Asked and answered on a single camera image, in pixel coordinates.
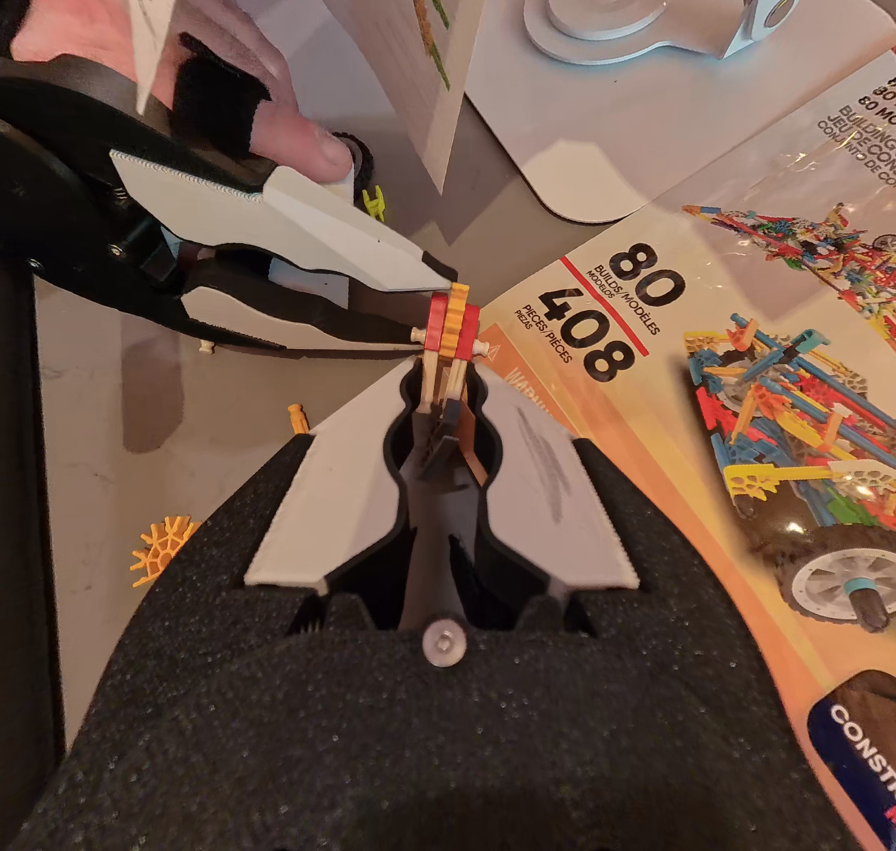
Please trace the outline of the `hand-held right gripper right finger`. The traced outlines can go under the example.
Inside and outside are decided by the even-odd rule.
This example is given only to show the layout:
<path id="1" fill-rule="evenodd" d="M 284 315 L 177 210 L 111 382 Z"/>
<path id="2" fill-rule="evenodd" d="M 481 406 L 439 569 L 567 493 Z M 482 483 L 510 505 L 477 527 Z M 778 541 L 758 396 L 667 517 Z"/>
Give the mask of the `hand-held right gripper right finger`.
<path id="1" fill-rule="evenodd" d="M 476 518 L 476 575 L 492 594 L 638 588 L 580 451 L 552 415 L 487 368 L 476 370 L 476 452 L 487 480 Z"/>

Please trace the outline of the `colourful toy packaging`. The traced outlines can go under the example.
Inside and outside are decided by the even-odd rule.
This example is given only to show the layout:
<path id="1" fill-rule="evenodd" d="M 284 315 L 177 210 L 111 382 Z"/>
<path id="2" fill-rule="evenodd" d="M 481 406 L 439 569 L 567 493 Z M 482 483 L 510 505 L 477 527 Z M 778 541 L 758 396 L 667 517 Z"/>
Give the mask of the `colourful toy packaging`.
<path id="1" fill-rule="evenodd" d="M 894 849 L 894 51 L 487 305 L 491 368 L 696 547 Z"/>

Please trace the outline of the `person's left hand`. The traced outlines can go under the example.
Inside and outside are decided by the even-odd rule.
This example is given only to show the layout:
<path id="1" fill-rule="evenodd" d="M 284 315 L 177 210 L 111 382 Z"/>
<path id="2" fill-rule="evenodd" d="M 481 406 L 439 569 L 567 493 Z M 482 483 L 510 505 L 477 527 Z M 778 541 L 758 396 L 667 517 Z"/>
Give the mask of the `person's left hand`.
<path id="1" fill-rule="evenodd" d="M 2 56 L 70 54 L 136 80 L 123 0 L 2 0 Z M 151 95 L 232 159 L 259 155 L 316 183 L 354 173 L 351 150 L 297 105 L 283 55 L 231 0 L 176 0 Z"/>

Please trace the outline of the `red connector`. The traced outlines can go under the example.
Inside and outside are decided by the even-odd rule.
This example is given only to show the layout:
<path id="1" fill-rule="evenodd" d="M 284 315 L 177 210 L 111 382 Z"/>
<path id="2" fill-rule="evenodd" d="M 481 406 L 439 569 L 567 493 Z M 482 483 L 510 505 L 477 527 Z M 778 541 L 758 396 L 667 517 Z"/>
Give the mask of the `red connector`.
<path id="1" fill-rule="evenodd" d="M 449 300 L 449 294 L 443 292 L 436 292 L 431 296 L 424 340 L 424 350 L 426 352 L 434 352 L 436 355 L 439 354 L 442 343 L 442 330 Z"/>

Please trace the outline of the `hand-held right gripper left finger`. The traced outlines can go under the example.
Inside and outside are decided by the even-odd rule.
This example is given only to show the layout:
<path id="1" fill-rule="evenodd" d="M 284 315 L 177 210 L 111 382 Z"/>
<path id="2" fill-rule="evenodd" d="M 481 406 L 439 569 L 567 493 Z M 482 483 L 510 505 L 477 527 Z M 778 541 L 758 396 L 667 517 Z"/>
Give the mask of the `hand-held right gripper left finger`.
<path id="1" fill-rule="evenodd" d="M 409 357 L 308 435 L 305 453 L 244 577 L 246 586 L 328 594 L 337 570 L 395 526 L 399 484 L 385 459 L 388 429 L 405 412 Z"/>

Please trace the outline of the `building instruction sheet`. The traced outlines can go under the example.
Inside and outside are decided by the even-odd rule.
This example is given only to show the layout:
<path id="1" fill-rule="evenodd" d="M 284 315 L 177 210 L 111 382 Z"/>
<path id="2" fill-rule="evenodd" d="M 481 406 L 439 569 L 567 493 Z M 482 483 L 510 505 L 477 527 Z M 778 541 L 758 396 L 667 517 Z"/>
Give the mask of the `building instruction sheet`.
<path id="1" fill-rule="evenodd" d="M 322 0 L 442 191 L 485 0 Z"/>

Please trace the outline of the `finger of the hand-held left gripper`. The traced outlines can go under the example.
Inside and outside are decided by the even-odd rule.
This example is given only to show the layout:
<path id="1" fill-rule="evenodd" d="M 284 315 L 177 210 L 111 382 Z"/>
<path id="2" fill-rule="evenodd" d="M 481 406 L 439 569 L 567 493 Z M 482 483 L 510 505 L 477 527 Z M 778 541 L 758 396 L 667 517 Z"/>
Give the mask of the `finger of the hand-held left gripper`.
<path id="1" fill-rule="evenodd" d="M 130 196 L 184 240 L 258 248 L 384 293 L 451 287 L 415 243 L 285 166 L 246 193 L 123 152 L 110 158 Z"/>
<path id="2" fill-rule="evenodd" d="M 413 330 L 390 319 L 342 308 L 317 295 L 298 295 L 289 314 L 278 298 L 258 304 L 209 286 L 197 285 L 181 302 L 186 314 L 204 325 L 291 351 L 418 351 Z"/>

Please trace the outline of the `connector assembly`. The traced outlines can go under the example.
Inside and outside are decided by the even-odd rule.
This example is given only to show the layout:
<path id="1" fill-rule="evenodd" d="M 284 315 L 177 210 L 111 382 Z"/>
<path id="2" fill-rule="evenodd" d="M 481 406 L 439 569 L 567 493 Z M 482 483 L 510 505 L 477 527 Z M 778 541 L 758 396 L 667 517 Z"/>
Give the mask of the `connector assembly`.
<path id="1" fill-rule="evenodd" d="M 483 485 L 487 472 L 475 449 L 476 417 L 469 407 L 467 380 L 477 357 L 486 357 L 489 343 L 478 339 L 479 307 L 468 302 L 467 285 L 454 283 L 442 330 L 439 371 L 429 415 L 414 414 L 416 448 L 420 449 L 420 478 L 431 482 L 442 474 L 454 454 L 461 454 L 472 476 Z M 413 329 L 412 339 L 424 352 L 427 325 Z"/>

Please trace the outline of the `small black wheel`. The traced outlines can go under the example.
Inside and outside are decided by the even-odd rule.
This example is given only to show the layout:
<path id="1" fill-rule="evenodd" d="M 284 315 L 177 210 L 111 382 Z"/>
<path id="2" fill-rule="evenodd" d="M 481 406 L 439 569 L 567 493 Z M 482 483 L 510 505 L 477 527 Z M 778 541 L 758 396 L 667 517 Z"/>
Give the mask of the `small black wheel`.
<path id="1" fill-rule="evenodd" d="M 332 135 L 342 140 L 352 153 L 354 186 L 353 200 L 357 207 L 364 208 L 363 192 L 374 188 L 375 159 L 369 147 L 357 136 L 344 131 L 335 131 Z"/>

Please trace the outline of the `white book stand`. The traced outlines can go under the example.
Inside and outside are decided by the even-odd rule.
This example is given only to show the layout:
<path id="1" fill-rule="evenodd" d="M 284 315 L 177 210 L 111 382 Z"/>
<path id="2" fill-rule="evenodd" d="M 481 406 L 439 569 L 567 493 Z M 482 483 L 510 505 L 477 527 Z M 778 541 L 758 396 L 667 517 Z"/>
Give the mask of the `white book stand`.
<path id="1" fill-rule="evenodd" d="M 724 60 L 570 65 L 537 49 L 524 2 L 487 0 L 466 94 L 541 202 L 581 223 L 628 216 L 894 46 L 869 0 L 801 0 Z"/>

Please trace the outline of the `black perforated board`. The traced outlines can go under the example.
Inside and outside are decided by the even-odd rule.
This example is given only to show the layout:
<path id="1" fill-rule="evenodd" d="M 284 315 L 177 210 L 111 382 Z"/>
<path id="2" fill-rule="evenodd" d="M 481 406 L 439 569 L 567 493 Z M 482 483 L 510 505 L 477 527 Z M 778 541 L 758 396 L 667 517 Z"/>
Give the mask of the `black perforated board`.
<path id="1" fill-rule="evenodd" d="M 1 846 L 64 756 L 32 274 L 1 264 Z"/>

